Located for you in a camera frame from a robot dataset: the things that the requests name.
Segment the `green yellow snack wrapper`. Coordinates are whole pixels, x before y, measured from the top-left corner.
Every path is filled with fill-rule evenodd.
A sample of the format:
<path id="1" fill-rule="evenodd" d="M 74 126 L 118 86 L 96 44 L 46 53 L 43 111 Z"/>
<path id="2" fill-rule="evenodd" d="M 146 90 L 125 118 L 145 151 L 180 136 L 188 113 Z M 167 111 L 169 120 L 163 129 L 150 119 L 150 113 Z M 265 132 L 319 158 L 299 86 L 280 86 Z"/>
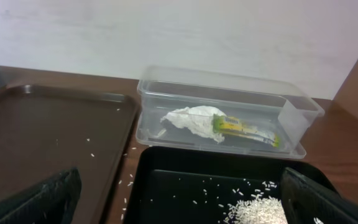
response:
<path id="1" fill-rule="evenodd" d="M 214 133 L 251 139 L 273 147 L 280 145 L 280 137 L 275 132 L 246 123 L 236 117 L 214 114 L 212 125 Z"/>

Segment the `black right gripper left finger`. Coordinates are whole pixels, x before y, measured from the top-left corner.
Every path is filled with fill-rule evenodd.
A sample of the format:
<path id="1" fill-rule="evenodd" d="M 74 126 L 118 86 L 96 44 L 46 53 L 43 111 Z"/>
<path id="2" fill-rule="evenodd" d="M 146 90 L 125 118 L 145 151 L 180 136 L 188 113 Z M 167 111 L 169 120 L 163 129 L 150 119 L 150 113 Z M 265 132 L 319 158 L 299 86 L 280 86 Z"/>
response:
<path id="1" fill-rule="evenodd" d="M 81 187 L 77 168 L 62 170 L 0 201 L 0 223 L 70 224 Z"/>

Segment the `white paper napkin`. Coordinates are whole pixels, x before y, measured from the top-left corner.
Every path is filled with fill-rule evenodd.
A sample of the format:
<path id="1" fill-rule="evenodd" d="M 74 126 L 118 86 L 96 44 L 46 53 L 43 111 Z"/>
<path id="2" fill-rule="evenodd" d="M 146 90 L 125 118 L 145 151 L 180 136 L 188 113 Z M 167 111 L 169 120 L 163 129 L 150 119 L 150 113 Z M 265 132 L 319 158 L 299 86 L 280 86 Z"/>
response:
<path id="1" fill-rule="evenodd" d="M 213 139 L 219 144 L 224 141 L 224 136 L 213 131 L 214 116 L 226 114 L 213 106 L 186 107 L 168 112 L 160 122 L 169 121 L 176 128 L 187 128 L 192 134 Z"/>

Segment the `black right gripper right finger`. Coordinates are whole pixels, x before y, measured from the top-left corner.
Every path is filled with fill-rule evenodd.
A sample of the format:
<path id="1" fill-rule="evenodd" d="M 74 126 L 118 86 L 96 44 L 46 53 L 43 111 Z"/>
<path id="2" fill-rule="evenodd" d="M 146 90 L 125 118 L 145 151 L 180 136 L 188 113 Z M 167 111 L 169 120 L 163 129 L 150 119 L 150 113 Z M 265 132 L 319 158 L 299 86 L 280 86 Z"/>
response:
<path id="1" fill-rule="evenodd" d="M 289 167 L 280 181 L 282 206 L 288 223 L 358 224 L 358 205 Z"/>

